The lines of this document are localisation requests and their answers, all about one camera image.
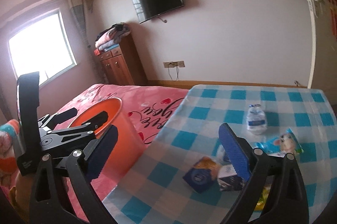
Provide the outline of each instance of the metal screw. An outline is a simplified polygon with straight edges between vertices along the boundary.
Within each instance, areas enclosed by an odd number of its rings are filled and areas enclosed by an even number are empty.
[[[45,154],[45,155],[42,157],[42,160],[43,160],[43,161],[47,161],[49,158],[50,158],[50,155],[49,155],[49,154]]]
[[[260,155],[263,154],[263,151],[260,148],[256,148],[256,149],[254,149],[254,154],[260,156]]]
[[[294,157],[293,154],[288,153],[288,154],[287,154],[287,158],[290,159],[290,160],[293,160],[295,157]]]
[[[81,150],[75,150],[73,153],[72,153],[72,155],[74,156],[74,157],[79,157],[80,155],[82,155],[82,151]]]

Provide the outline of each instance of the power cord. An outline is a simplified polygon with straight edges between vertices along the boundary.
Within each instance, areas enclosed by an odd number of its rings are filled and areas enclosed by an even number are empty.
[[[173,81],[173,79],[172,79],[172,76],[171,76],[171,73],[170,73],[170,68],[168,67],[167,68],[167,70],[168,70],[168,75],[169,75],[169,77],[171,78],[171,80]],[[176,77],[176,79],[174,80],[175,82],[177,81],[177,80],[179,80],[179,68],[176,66],[176,72],[177,72],[177,77]]]

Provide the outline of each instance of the cabinet drawer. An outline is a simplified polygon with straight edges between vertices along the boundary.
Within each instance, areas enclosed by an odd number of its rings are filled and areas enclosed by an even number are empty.
[[[113,48],[112,50],[110,50],[110,52],[112,53],[112,56],[118,56],[122,54],[121,48],[119,46]]]
[[[98,55],[99,59],[102,61],[102,60],[106,60],[106,59],[109,59],[112,57],[112,52],[111,51],[108,51],[108,52],[104,52],[103,54],[101,55]]]

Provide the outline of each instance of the blue checkered tablecloth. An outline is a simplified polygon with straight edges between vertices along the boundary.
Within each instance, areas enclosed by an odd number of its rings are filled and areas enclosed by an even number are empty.
[[[247,132],[250,104],[266,112],[262,136]],[[310,223],[337,189],[337,122],[321,90],[243,86],[194,86],[151,146],[103,203],[119,224],[219,224],[238,192],[217,183],[198,194],[182,179],[203,156],[215,156],[219,126],[227,122],[253,146],[291,128],[304,153],[298,158]],[[251,219],[259,216],[254,212]]]

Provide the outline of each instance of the window frame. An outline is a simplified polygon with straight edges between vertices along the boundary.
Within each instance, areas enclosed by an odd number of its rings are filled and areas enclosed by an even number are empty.
[[[72,49],[71,49],[71,46],[70,46],[70,43],[69,43],[69,40],[68,40],[68,36],[67,36],[67,33],[65,31],[65,26],[64,26],[64,22],[63,22],[63,19],[62,19],[62,13],[61,13],[61,10],[60,8],[56,8],[54,10],[51,10],[51,11],[48,11],[46,13],[43,13],[41,14],[40,16],[37,16],[31,20],[28,20],[26,23],[23,23],[22,25],[20,25],[18,28],[16,28],[10,35],[10,38],[8,39],[8,52],[9,52],[9,57],[10,57],[10,60],[11,60],[11,66],[12,66],[12,69],[13,69],[13,72],[14,72],[14,75],[15,75],[15,78],[16,80],[19,78],[17,73],[16,73],[16,69],[15,69],[15,66],[14,66],[14,63],[13,63],[13,59],[12,59],[12,54],[11,54],[11,48],[10,48],[10,45],[9,45],[9,40],[11,38],[13,38],[16,34],[18,34],[19,32],[21,32],[22,30],[24,30],[25,28],[28,28],[29,26],[33,25],[34,23],[40,21],[40,20],[43,20],[49,16],[53,16],[57,14],[58,15],[58,18],[59,18],[59,23],[60,23],[60,27],[61,27],[61,31],[62,31],[62,36],[63,36],[63,39],[64,39],[64,42],[65,42],[65,45],[66,45],[66,48],[67,48],[67,51],[68,51],[68,54],[70,56],[70,59],[72,61],[72,64],[69,65],[68,67],[66,67],[65,69],[59,71],[58,73],[56,73],[55,75],[53,75],[52,77],[48,77],[47,73],[46,73],[46,76],[47,76],[47,80],[44,81],[43,83],[41,83],[39,85],[39,88],[42,88],[43,86],[45,86],[46,84],[50,83],[52,80],[56,79],[58,76],[62,75],[63,73],[66,73],[68,70],[72,69],[73,67],[77,66],[77,62],[76,62],[76,59],[74,57],[74,54],[72,52]]]

